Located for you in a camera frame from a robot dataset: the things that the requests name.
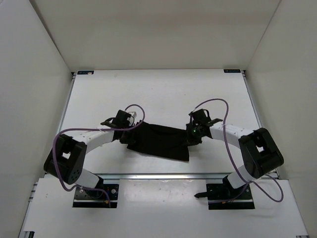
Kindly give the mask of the black skirt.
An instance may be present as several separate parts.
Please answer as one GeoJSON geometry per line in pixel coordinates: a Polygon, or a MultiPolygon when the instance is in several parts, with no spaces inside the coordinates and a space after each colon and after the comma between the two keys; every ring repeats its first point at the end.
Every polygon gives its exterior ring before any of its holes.
{"type": "Polygon", "coordinates": [[[182,162],[189,161],[187,132],[157,124],[141,123],[133,130],[134,143],[127,149],[146,155],[152,155],[182,162]]]}

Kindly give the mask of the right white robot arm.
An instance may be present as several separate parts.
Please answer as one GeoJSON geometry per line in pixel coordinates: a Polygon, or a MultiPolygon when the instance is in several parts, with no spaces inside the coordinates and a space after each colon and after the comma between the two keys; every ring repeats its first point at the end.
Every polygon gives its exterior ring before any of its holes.
{"type": "Polygon", "coordinates": [[[221,119],[211,119],[209,111],[204,109],[191,112],[189,116],[186,131],[190,145],[200,144],[203,137],[208,137],[223,141],[226,149],[232,145],[241,151],[243,165],[234,166],[235,172],[223,179],[222,194],[225,197],[234,198],[245,184],[284,164],[284,158],[267,129],[249,130],[227,125],[221,119]]]}

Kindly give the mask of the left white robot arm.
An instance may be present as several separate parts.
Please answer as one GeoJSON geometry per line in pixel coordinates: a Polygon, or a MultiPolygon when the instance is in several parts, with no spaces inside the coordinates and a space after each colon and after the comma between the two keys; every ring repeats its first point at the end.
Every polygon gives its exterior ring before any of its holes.
{"type": "Polygon", "coordinates": [[[122,139],[135,125],[136,116],[136,112],[119,110],[114,118],[102,122],[96,130],[84,131],[74,137],[64,133],[59,135],[55,153],[63,182],[85,188],[92,197],[101,196],[104,190],[103,179],[83,168],[86,154],[104,144],[122,139]]]}

